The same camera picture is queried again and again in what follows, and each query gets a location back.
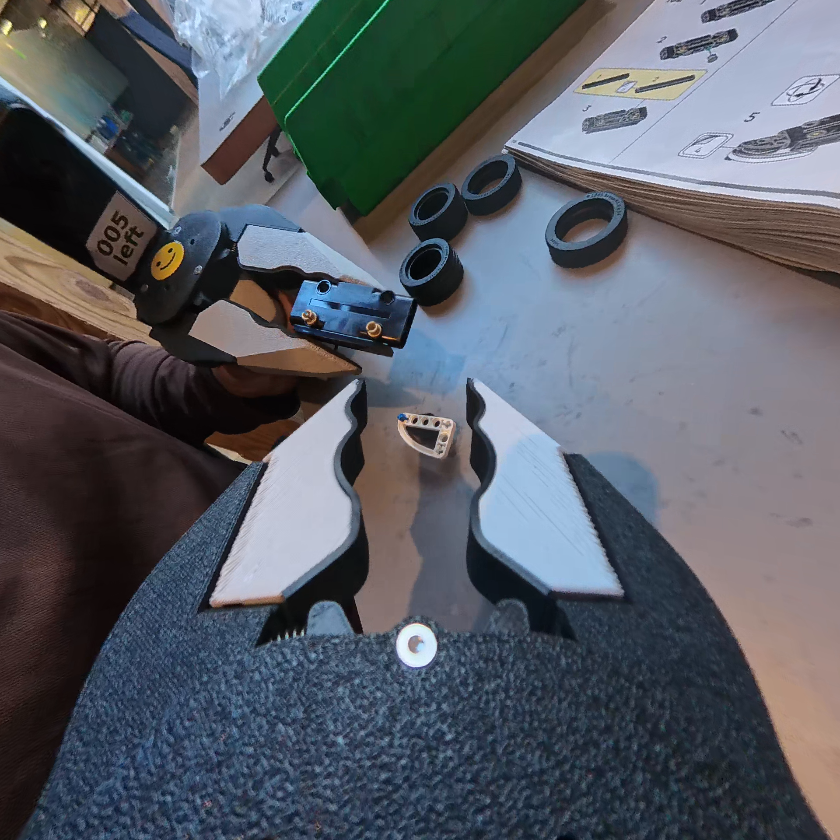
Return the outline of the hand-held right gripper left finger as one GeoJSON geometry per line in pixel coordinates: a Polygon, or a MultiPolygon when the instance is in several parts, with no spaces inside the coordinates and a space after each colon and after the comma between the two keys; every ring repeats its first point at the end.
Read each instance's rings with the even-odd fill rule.
{"type": "Polygon", "coordinates": [[[280,604],[307,587],[341,602],[361,589],[369,554],[354,482],[367,408],[354,380],[264,458],[211,607],[280,604]]]}

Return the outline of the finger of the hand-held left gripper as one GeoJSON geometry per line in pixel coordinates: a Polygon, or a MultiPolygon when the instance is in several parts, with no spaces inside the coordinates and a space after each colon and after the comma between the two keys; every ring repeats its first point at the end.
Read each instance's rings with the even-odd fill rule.
{"type": "Polygon", "coordinates": [[[191,338],[232,356],[255,372],[331,379],[359,375],[361,367],[291,329],[279,293],[242,276],[229,298],[197,314],[191,338]]]}
{"type": "Polygon", "coordinates": [[[383,291],[373,276],[310,233],[248,225],[238,240],[238,263],[244,270],[291,272],[306,280],[348,282],[383,291]]]}

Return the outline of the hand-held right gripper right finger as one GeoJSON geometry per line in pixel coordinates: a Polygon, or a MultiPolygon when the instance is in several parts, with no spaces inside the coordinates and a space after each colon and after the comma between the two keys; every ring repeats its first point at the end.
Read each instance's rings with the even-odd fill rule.
{"type": "Polygon", "coordinates": [[[480,550],[543,596],[623,599],[561,445],[484,382],[468,379],[466,395],[480,550]]]}

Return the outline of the black panel brick with pins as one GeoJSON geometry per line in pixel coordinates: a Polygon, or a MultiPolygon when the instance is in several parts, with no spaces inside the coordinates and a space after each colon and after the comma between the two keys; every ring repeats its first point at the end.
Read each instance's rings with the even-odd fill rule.
{"type": "Polygon", "coordinates": [[[392,290],[331,279],[302,282],[290,314],[301,336],[392,357],[405,347],[417,302],[392,290]]]}

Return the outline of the plain white curved brick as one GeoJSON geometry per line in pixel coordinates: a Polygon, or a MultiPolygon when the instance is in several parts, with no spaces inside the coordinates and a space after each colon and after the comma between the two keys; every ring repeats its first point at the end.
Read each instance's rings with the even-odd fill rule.
{"type": "Polygon", "coordinates": [[[397,431],[409,448],[435,460],[449,457],[458,432],[455,420],[430,413],[404,413],[408,419],[397,421],[397,431]]]}

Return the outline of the black toy tyre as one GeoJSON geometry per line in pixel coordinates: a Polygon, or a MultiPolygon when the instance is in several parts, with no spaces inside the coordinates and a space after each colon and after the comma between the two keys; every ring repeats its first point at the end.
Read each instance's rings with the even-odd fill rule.
{"type": "Polygon", "coordinates": [[[451,241],[465,227],[468,209],[455,184],[428,188],[415,201],[408,223],[420,242],[434,238],[451,241]]]}
{"type": "Polygon", "coordinates": [[[545,229],[545,243],[552,261],[563,268],[585,268],[614,253],[627,235],[627,207],[611,192],[590,192],[563,205],[545,229]],[[588,239],[566,241],[578,224],[602,220],[604,227],[588,239]]]}
{"type": "Polygon", "coordinates": [[[415,246],[404,258],[400,282],[421,306],[446,301],[460,286],[464,267],[452,245],[443,238],[430,238],[415,246]]]}
{"type": "Polygon", "coordinates": [[[491,156],[467,175],[461,195],[467,211],[478,217],[492,215],[513,201],[522,186],[516,159],[503,153],[491,156]]]}

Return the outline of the green plastic bin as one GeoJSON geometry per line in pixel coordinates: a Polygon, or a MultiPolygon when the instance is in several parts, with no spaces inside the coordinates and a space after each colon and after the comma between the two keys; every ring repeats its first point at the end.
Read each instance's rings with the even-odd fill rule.
{"type": "Polygon", "coordinates": [[[331,207],[373,211],[581,1],[321,1],[259,73],[331,207]]]}

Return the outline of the person's left forearm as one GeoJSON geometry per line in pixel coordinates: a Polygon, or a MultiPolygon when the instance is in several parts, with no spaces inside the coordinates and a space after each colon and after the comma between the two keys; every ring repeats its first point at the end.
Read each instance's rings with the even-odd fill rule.
{"type": "Polygon", "coordinates": [[[211,367],[177,359],[160,348],[107,341],[47,322],[2,312],[2,361],[27,373],[62,380],[190,445],[213,434],[246,434],[285,421],[299,408],[298,391],[247,400],[228,393],[211,367]]]}

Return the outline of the grey desk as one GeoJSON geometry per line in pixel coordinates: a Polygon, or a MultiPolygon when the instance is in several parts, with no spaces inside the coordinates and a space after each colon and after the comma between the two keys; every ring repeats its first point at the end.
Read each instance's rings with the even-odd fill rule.
{"type": "Polygon", "coordinates": [[[422,615],[472,629],[469,430],[436,464],[402,410],[465,421],[476,377],[585,455],[677,549],[736,634],[790,765],[838,837],[838,289],[631,213],[608,260],[564,270],[543,232],[575,196],[525,171],[468,222],[465,279],[404,350],[360,354],[356,487],[371,547],[365,630],[422,615]]]}

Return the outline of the person's left hand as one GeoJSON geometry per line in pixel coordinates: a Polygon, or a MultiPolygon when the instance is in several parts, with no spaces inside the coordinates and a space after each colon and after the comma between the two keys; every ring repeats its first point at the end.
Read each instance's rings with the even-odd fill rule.
{"type": "Polygon", "coordinates": [[[210,372],[226,392],[247,400],[287,396],[305,381],[292,374],[251,370],[238,364],[222,364],[210,368],[210,372]]]}

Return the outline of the white topped table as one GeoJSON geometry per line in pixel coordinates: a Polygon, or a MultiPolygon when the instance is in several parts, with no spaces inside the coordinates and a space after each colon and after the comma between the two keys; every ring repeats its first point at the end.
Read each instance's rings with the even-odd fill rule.
{"type": "Polygon", "coordinates": [[[214,71],[197,81],[199,161],[216,183],[230,181],[254,154],[266,153],[280,125],[251,71],[221,93],[214,71]]]}

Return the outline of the person's clothed body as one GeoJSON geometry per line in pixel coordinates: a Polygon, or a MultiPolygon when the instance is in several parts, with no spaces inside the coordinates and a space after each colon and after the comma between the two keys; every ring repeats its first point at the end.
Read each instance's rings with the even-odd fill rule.
{"type": "Polygon", "coordinates": [[[2,838],[34,810],[124,607],[236,478],[198,466],[2,472],[2,838]]]}

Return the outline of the clear plastic bag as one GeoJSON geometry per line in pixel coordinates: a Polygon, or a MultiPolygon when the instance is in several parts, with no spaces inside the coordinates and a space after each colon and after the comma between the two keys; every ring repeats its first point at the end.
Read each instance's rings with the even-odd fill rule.
{"type": "Polygon", "coordinates": [[[200,78],[217,82],[221,98],[264,66],[300,16],[298,2],[174,1],[177,39],[190,48],[200,78]]]}

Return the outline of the open instruction booklet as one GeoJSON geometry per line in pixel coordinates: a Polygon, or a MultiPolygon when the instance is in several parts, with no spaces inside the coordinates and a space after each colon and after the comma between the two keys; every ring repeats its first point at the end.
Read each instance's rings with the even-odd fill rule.
{"type": "Polygon", "coordinates": [[[839,2],[653,2],[505,147],[757,256],[839,266],[839,2]]]}

